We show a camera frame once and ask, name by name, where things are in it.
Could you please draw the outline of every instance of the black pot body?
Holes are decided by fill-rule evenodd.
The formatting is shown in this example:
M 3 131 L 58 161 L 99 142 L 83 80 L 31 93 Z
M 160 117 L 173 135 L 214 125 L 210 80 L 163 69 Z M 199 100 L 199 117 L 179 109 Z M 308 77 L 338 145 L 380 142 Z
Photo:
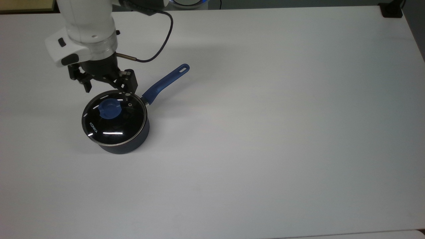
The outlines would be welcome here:
M 111 100 L 117 104 L 113 105 L 112 111 L 104 104 Z M 149 134 L 145 102 L 134 94 L 125 97 L 119 91 L 101 93 L 85 107 L 82 127 L 86 135 L 104 150 L 113 154 L 130 153 Z

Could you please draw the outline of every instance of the blue handle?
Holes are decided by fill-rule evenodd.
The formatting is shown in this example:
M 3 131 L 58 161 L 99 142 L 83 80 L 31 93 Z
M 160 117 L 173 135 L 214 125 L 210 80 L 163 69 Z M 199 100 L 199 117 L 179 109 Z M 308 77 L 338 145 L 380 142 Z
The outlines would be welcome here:
M 166 75 L 164 78 L 160 79 L 157 83 L 155 83 L 153 86 L 151 86 L 143 95 L 142 97 L 150 104 L 155 100 L 155 98 L 158 96 L 158 94 L 165 89 L 165 87 L 169 86 L 171 83 L 173 83 L 175 80 L 180 78 L 182 75 L 184 75 L 186 72 L 188 72 L 190 69 L 188 64 L 183 64 L 174 71 L 170 72 L 168 75 Z

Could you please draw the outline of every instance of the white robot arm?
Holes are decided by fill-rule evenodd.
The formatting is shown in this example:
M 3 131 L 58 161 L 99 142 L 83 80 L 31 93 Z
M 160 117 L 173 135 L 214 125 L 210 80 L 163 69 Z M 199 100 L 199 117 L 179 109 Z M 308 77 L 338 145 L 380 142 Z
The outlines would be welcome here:
M 91 89 L 90 80 L 95 79 L 133 93 L 137 88 L 134 72 L 120 71 L 117 65 L 112 4 L 153 15 L 167 14 L 161 10 L 168 0 L 57 0 L 57 4 L 65 18 L 65 27 L 45 40 L 56 66 L 68 66 L 71 79 L 82 83 L 87 92 Z

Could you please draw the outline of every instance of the white table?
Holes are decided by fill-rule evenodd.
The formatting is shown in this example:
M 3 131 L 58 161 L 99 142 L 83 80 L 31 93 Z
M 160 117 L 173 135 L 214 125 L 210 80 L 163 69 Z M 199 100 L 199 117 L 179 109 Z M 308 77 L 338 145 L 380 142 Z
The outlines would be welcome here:
M 0 237 L 237 239 L 425 227 L 425 64 L 379 7 L 173 12 L 135 70 L 150 135 L 113 155 L 90 94 L 55 68 L 58 14 L 0 16 Z M 118 52 L 153 55 L 165 16 L 114 13 Z

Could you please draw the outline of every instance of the pot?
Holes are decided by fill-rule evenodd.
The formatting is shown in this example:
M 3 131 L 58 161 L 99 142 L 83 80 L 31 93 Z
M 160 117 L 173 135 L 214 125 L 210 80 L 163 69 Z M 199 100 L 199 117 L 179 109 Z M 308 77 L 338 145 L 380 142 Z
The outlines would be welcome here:
M 118 90 L 103 92 L 85 107 L 81 124 L 89 139 L 113 154 L 137 149 L 149 134 L 146 106 L 167 86 L 189 71 L 183 64 L 151 86 L 139 97 Z

